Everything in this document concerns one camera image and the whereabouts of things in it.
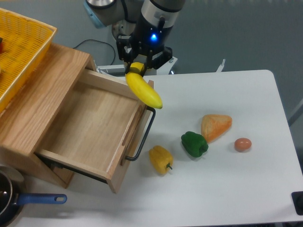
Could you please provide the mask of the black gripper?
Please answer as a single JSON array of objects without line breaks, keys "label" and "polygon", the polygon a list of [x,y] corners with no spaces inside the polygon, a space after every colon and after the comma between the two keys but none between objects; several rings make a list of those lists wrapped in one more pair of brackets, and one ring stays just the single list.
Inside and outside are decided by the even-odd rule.
[{"label": "black gripper", "polygon": [[141,76],[156,75],[172,59],[172,49],[165,46],[172,30],[172,27],[165,27],[167,23],[164,17],[157,18],[155,24],[140,17],[131,36],[118,36],[116,46],[119,59],[126,64],[125,73],[130,71],[131,64],[139,54],[146,56]]}]

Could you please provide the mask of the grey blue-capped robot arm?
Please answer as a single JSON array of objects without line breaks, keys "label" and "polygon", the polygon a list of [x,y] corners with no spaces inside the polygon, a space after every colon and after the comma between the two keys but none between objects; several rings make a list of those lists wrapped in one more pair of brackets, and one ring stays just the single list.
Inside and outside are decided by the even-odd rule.
[{"label": "grey blue-capped robot arm", "polygon": [[130,72],[132,63],[140,62],[142,76],[172,59],[172,49],[165,42],[184,5],[183,0],[86,0],[83,3],[96,28],[112,27],[125,72]]}]

